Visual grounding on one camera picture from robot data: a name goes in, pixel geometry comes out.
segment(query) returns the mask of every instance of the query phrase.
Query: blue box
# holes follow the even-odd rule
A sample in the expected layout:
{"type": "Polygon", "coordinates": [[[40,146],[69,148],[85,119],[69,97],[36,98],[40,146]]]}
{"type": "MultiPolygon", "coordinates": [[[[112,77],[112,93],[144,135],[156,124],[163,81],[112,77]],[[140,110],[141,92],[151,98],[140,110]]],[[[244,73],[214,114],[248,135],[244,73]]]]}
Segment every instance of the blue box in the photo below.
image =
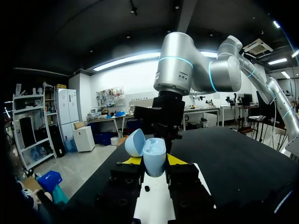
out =
{"type": "Polygon", "coordinates": [[[50,170],[48,173],[37,180],[41,187],[49,193],[52,193],[56,185],[58,185],[61,181],[62,177],[60,173],[53,170],[50,170]]]}

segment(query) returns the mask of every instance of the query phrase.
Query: cardboard box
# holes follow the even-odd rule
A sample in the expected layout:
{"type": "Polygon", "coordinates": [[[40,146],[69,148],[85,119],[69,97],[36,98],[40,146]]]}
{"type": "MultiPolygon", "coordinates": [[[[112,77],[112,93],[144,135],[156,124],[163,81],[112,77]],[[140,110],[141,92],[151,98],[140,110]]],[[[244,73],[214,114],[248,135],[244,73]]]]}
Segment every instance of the cardboard box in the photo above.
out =
{"type": "Polygon", "coordinates": [[[38,184],[38,182],[32,177],[28,177],[26,180],[23,181],[25,188],[30,189],[32,191],[41,190],[42,187],[38,184]]]}
{"type": "Polygon", "coordinates": [[[120,146],[128,137],[129,137],[128,135],[124,135],[123,138],[120,138],[117,143],[117,147],[120,146]]]}
{"type": "Polygon", "coordinates": [[[80,122],[74,123],[74,127],[77,130],[77,129],[81,128],[81,127],[84,127],[84,124],[83,124],[83,122],[80,121],[80,122]]]}

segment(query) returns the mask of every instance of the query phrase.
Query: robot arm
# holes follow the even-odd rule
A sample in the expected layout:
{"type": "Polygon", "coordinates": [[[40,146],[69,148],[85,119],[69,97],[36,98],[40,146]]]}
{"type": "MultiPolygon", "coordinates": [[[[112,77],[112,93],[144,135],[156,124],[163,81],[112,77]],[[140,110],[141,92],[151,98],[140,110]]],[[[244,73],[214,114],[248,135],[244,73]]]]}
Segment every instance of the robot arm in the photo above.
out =
{"type": "Polygon", "coordinates": [[[161,92],[188,95],[190,88],[210,94],[235,92],[241,88],[241,70],[259,91],[265,103],[276,100],[278,111],[288,131],[286,149],[299,156],[299,120],[275,79],[264,82],[254,65],[241,56],[242,43],[229,36],[219,47],[217,59],[202,55],[190,36],[180,32],[168,34],[163,42],[154,88],[161,92]]]}

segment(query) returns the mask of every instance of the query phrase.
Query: blue light ring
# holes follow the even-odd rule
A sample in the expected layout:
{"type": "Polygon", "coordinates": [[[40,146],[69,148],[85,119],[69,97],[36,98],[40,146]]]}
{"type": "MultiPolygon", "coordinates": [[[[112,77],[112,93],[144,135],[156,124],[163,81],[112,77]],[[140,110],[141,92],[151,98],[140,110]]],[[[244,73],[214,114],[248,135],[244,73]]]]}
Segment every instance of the blue light ring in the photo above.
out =
{"type": "Polygon", "coordinates": [[[167,58],[175,58],[175,59],[178,59],[178,60],[187,62],[189,65],[191,65],[191,67],[192,67],[192,69],[193,69],[193,65],[191,64],[191,62],[189,62],[188,60],[186,60],[186,59],[184,59],[184,58],[181,58],[181,57],[176,57],[176,56],[166,56],[166,57],[162,57],[162,58],[160,58],[159,61],[162,61],[162,60],[167,59],[167,58]]]}
{"type": "Polygon", "coordinates": [[[213,62],[213,61],[210,61],[210,63],[209,63],[209,77],[210,77],[210,82],[211,82],[211,85],[212,85],[214,91],[217,92],[217,90],[216,90],[216,88],[215,88],[215,86],[214,86],[213,80],[212,80],[212,74],[211,74],[211,63],[212,63],[212,62],[213,62]]]}

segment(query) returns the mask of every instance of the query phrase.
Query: gray floor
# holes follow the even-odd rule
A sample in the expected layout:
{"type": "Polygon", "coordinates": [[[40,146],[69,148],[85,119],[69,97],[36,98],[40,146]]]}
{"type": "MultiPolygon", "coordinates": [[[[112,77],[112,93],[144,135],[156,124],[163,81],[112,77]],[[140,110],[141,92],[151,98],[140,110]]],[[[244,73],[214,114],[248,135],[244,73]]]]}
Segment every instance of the gray floor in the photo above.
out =
{"type": "Polygon", "coordinates": [[[59,172],[63,179],[59,186],[71,198],[115,149],[116,146],[96,145],[91,152],[67,153],[35,167],[34,172],[41,175],[50,170],[59,172]]]}
{"type": "MultiPolygon", "coordinates": [[[[230,125],[230,126],[225,126],[225,127],[232,128],[234,131],[237,131],[237,128],[238,128],[237,125],[230,125]]],[[[259,139],[260,139],[261,131],[262,131],[262,125],[260,124],[258,127],[258,134],[257,134],[257,139],[256,139],[257,141],[259,141],[259,139]]],[[[252,134],[252,132],[246,133],[246,135],[250,138],[251,138],[251,134],[252,134]]],[[[280,135],[274,132],[274,135],[273,135],[274,141],[272,141],[272,126],[268,126],[268,125],[263,126],[263,134],[262,134],[262,139],[263,139],[262,143],[263,144],[265,144],[271,148],[274,148],[276,150],[278,142],[279,142],[279,137],[280,137],[280,135]]],[[[283,143],[283,145],[280,149],[280,152],[284,149],[284,147],[286,146],[287,143],[288,143],[288,138],[286,138],[285,142],[283,143]]],[[[286,151],[284,153],[284,155],[290,157],[291,153],[286,151]]]]}

